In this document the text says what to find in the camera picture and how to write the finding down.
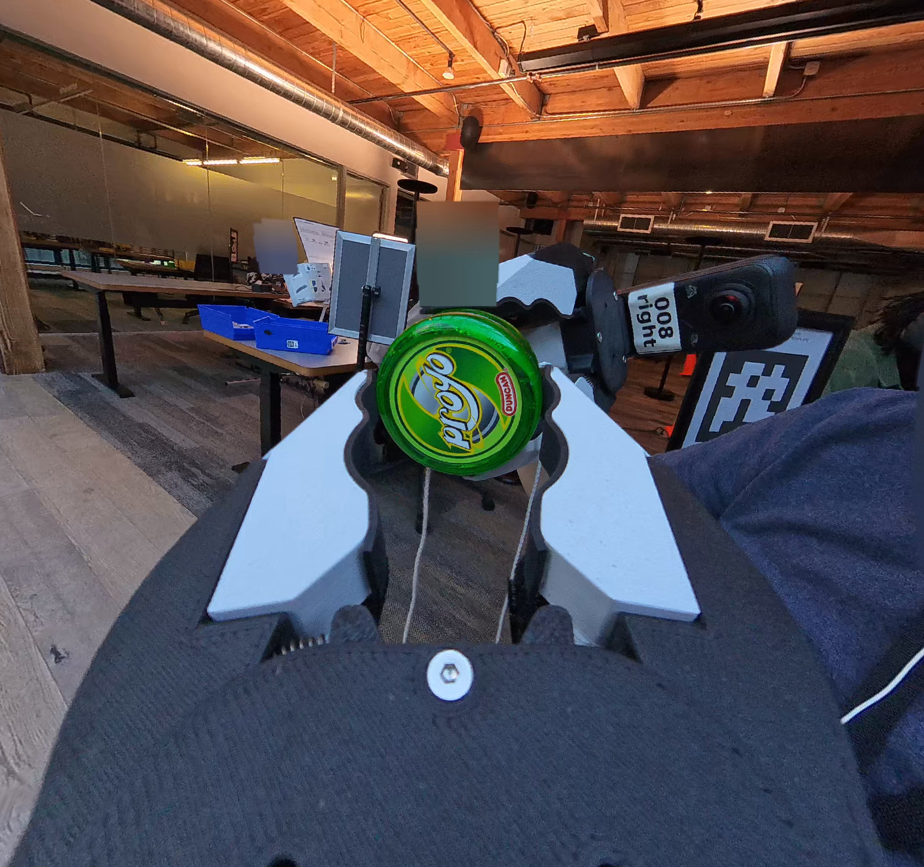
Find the wooden table with black legs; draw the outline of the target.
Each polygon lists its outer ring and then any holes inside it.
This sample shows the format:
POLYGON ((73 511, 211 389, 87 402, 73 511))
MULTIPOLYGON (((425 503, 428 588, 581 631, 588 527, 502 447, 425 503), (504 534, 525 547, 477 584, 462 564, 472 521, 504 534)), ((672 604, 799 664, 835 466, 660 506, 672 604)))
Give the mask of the wooden table with black legs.
POLYGON ((312 379, 353 374, 357 370, 358 342, 335 344, 329 354, 298 351, 267 351, 253 341, 238 341, 204 330, 207 340, 217 342, 253 366, 260 381, 260 452, 265 456, 283 434, 281 426, 281 377, 285 374, 312 379))

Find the silver ventilation duct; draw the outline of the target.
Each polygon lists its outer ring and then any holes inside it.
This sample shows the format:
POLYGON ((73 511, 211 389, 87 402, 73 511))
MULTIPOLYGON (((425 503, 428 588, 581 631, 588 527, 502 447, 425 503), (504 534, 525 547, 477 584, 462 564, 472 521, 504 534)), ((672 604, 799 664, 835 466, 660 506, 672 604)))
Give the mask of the silver ventilation duct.
POLYGON ((342 99, 265 62, 237 41, 174 9, 163 0, 88 0, 133 24, 187 49, 279 98, 320 116, 351 134, 447 178, 448 163, 391 126, 342 99))

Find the grey sign panel on stand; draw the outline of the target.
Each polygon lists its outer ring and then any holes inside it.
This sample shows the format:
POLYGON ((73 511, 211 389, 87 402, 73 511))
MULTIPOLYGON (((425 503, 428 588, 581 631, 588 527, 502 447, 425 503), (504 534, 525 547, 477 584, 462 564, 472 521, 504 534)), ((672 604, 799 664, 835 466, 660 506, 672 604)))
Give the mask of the grey sign panel on stand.
POLYGON ((370 342, 389 345, 404 331, 416 247, 390 236, 338 230, 329 331, 358 341, 363 369, 370 342))

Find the white leaflet display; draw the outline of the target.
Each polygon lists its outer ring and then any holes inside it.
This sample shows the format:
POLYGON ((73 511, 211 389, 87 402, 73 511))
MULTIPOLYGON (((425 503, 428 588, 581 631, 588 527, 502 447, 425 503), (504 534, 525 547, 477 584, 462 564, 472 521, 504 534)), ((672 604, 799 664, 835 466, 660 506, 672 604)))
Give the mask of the white leaflet display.
POLYGON ((283 275, 283 280, 292 306, 329 305, 333 286, 333 270, 330 263, 299 263, 296 265, 295 273, 283 275))

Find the white poster board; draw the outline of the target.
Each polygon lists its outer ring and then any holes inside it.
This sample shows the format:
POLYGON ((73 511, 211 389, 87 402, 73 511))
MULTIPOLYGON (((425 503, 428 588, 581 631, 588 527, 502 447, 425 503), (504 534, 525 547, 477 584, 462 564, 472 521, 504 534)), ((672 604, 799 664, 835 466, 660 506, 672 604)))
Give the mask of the white poster board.
POLYGON ((305 262, 332 266, 338 228, 303 217, 294 217, 293 223, 305 262))

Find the wooden support post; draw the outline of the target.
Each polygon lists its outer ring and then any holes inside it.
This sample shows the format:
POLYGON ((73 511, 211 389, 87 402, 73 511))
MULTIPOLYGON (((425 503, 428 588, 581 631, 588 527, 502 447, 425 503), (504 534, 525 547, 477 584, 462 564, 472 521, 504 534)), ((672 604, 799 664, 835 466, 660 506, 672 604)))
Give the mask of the wooden support post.
POLYGON ((12 196, 1 150, 1 361, 6 375, 44 371, 39 332, 32 314, 29 283, 12 196))

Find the black ceiling light rail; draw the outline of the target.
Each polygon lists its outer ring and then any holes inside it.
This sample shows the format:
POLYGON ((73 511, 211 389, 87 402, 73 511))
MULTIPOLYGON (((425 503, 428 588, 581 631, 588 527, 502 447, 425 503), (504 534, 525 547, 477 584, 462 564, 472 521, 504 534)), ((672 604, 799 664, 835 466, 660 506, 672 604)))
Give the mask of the black ceiling light rail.
POLYGON ((523 53, 526 75, 599 70, 921 22, 923 0, 794 0, 523 53))

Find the black round floor lamp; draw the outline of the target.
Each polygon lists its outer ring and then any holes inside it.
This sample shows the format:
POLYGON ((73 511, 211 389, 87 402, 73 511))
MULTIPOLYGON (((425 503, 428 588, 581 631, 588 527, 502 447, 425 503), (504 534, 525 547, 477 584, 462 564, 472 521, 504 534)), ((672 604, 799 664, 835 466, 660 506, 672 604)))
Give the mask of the black round floor lamp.
POLYGON ((429 197, 435 194, 438 187, 426 180, 401 178, 398 180, 398 190, 401 192, 398 200, 404 202, 404 205, 397 204, 396 226, 407 225, 409 227, 409 240, 414 243, 417 237, 418 207, 421 197, 429 197))

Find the blue plastic bin with label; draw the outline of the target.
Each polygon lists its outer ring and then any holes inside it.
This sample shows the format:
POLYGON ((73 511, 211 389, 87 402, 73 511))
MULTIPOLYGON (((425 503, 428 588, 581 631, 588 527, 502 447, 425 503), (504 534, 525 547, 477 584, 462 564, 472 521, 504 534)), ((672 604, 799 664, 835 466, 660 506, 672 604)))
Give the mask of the blue plastic bin with label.
POLYGON ((251 321, 255 344, 263 351, 328 355, 337 343, 337 336, 328 331, 323 321, 272 314, 253 317, 251 321))

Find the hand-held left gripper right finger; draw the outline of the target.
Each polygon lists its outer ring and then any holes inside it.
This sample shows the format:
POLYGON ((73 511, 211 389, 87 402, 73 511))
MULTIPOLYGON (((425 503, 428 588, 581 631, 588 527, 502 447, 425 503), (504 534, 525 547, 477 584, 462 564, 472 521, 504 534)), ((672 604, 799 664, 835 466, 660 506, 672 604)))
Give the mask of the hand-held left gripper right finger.
POLYGON ((644 449, 565 373, 546 366, 536 469, 514 562, 514 641, 546 606, 578 644, 603 647, 617 619, 693 622, 700 607, 644 449))

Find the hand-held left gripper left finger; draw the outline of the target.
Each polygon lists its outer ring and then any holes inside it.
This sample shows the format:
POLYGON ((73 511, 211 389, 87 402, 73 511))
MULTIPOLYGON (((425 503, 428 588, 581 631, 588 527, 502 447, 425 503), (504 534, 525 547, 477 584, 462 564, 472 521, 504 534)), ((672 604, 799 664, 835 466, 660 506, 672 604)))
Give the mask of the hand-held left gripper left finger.
POLYGON ((263 458, 210 619, 283 614, 302 638, 330 638, 343 607, 379 623, 388 560, 364 476, 377 418, 375 374, 363 370, 263 458))

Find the black white marker sign board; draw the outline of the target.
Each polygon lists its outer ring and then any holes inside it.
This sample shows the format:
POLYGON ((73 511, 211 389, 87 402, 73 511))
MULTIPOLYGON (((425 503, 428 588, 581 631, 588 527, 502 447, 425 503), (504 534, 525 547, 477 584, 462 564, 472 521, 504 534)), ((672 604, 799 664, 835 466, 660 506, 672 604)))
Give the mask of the black white marker sign board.
POLYGON ((849 316, 800 310, 787 342, 700 355, 667 450, 710 441, 820 398, 855 323, 849 316))

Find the long wooden table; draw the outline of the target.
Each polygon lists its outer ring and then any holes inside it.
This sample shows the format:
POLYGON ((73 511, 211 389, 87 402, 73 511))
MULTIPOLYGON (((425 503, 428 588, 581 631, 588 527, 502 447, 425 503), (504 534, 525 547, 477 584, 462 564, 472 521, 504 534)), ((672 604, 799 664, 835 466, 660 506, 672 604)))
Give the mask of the long wooden table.
POLYGON ((234 300, 243 305, 258 303, 287 303, 287 296, 280 293, 261 293, 246 284, 182 280, 179 278, 157 278, 123 276, 111 273, 65 272, 64 276, 83 289, 92 291, 96 297, 97 336, 100 344, 101 373, 92 377, 104 387, 112 390, 119 398, 132 398, 131 389, 119 382, 113 330, 106 295, 108 293, 130 293, 132 295, 173 295, 193 300, 234 300))

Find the green yoyo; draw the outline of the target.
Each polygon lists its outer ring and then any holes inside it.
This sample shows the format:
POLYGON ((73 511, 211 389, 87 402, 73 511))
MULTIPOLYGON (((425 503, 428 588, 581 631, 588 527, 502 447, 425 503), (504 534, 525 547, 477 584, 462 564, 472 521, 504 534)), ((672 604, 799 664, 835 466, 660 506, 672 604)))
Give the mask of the green yoyo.
POLYGON ((447 310, 408 327, 376 377, 380 419, 418 464, 456 476, 502 472, 543 413, 536 354, 509 322, 447 310))

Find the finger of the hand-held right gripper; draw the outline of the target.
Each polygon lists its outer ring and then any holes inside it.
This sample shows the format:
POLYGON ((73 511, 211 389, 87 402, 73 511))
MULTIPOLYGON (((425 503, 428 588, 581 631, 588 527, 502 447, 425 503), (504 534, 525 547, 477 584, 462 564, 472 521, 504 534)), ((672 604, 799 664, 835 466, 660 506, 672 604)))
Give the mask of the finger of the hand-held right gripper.
POLYGON ((538 363, 540 367, 556 367, 567 376, 578 375, 568 365, 564 338, 558 322, 550 322, 538 327, 538 363))
POLYGON ((578 309, 579 254, 529 254, 498 267, 496 314, 508 321, 571 319, 578 309))

